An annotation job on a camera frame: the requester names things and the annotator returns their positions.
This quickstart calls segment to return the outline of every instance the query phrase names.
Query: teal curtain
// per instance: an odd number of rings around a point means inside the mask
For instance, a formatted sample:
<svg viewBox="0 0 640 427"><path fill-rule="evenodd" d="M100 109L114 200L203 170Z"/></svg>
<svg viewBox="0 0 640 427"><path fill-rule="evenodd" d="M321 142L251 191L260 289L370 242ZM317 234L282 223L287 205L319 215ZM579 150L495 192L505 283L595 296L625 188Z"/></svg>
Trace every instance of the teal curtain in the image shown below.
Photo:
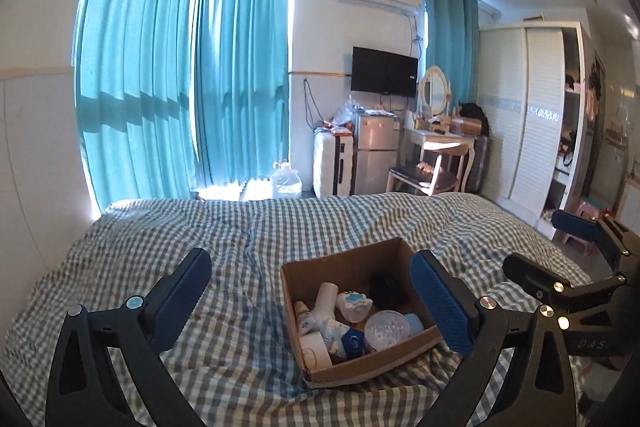
<svg viewBox="0 0 640 427"><path fill-rule="evenodd" d="M190 0L81 0L74 66L82 157L98 206L189 198Z"/></svg>
<svg viewBox="0 0 640 427"><path fill-rule="evenodd" d="M426 67L438 66L450 83L451 102L475 102L478 90L478 0L424 0L429 44Z"/></svg>
<svg viewBox="0 0 640 427"><path fill-rule="evenodd" d="M268 178L289 153L288 0L198 0L198 158L206 185Z"/></svg>

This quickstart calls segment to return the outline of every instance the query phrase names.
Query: cardboard box on table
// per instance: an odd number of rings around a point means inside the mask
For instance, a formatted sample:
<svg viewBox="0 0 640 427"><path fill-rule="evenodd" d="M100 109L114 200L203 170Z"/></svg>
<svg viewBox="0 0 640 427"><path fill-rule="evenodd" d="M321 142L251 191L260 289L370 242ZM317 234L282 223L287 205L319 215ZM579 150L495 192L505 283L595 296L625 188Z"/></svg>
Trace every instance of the cardboard box on table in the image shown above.
<svg viewBox="0 0 640 427"><path fill-rule="evenodd" d="M412 248L404 240L396 237L374 245L354 248L318 259L295 261L282 266L280 273L285 296L284 319L296 362L310 388L337 387L369 380L408 362L431 349L442 339L411 283L409 265L413 255ZM340 291L357 291L369 295L369 279L378 273L392 273L398 279L409 296L409 302L396 311L402 314L415 313L420 317L425 330L379 352L338 363L319 371L308 370L300 347L293 311L294 302L303 301L311 309L318 294L318 288L323 282L337 284ZM341 318L339 311L336 310L336 319L341 320Z"/></svg>

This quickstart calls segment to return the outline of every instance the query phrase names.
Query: bed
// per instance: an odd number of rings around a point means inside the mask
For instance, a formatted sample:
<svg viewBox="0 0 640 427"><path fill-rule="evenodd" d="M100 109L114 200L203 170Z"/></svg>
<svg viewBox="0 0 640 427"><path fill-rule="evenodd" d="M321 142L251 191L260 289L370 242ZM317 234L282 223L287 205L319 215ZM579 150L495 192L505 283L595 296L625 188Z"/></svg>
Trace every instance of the bed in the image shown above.
<svg viewBox="0 0 640 427"><path fill-rule="evenodd" d="M469 194L127 201L112 205L34 286L7 334L0 369L34 426L43 426L49 365L66 309L75 303L109 309L145 295L192 247L202 247L212 256L212 280L162 360L206 424L413 426L447 384L459 355L441 343L365 383L312 391L282 319L283 263L398 236L415 250L431 248L476 296L491 295L508 309L537 306L503 276L502 260L514 251L574 285L589 282L531 227ZM489 412L510 356L502 352L472 423ZM113 360L136 419L152 425L117 351ZM572 368L579 388L579 359Z"/></svg>

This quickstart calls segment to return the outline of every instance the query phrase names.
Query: metal screw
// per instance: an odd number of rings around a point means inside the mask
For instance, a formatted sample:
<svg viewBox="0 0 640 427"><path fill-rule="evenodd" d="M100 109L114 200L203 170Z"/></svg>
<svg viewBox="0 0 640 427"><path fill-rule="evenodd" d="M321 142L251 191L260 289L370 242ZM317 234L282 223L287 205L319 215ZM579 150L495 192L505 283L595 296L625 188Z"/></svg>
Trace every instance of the metal screw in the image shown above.
<svg viewBox="0 0 640 427"><path fill-rule="evenodd" d="M142 297L138 297L136 295L134 297L129 298L129 300L127 301L127 308L129 308L130 310L137 310L138 308L140 308L140 306L142 306L143 302L144 301Z"/></svg>
<svg viewBox="0 0 640 427"><path fill-rule="evenodd" d="M493 310L498 305L498 303L492 297L482 297L480 299L480 305L485 310Z"/></svg>
<svg viewBox="0 0 640 427"><path fill-rule="evenodd" d="M545 317L553 317L554 316L553 308L551 306L547 306L546 304L543 304L542 306L540 306L540 313L545 315Z"/></svg>
<svg viewBox="0 0 640 427"><path fill-rule="evenodd" d="M78 317L78 315L82 312L82 306L80 304L74 304L69 308L66 313L69 317Z"/></svg>

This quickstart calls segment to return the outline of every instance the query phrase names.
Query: stool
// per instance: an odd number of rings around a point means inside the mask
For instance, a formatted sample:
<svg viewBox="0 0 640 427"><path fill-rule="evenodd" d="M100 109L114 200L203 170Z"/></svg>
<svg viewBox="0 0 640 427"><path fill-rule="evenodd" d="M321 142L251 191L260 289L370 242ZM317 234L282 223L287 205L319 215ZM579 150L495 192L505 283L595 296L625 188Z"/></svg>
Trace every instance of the stool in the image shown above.
<svg viewBox="0 0 640 427"><path fill-rule="evenodd" d="M591 219L602 219L605 210L605 205L600 203L599 201L592 200L591 198L582 198L580 200L580 204L578 205L578 209L575 211L575 215L578 217L589 216L591 217ZM588 255L590 253L591 247L593 246L593 243L591 241L585 241L580 237L575 237L575 235L565 233L564 237L562 238L562 242L566 243L569 238L584 245L583 254Z"/></svg>

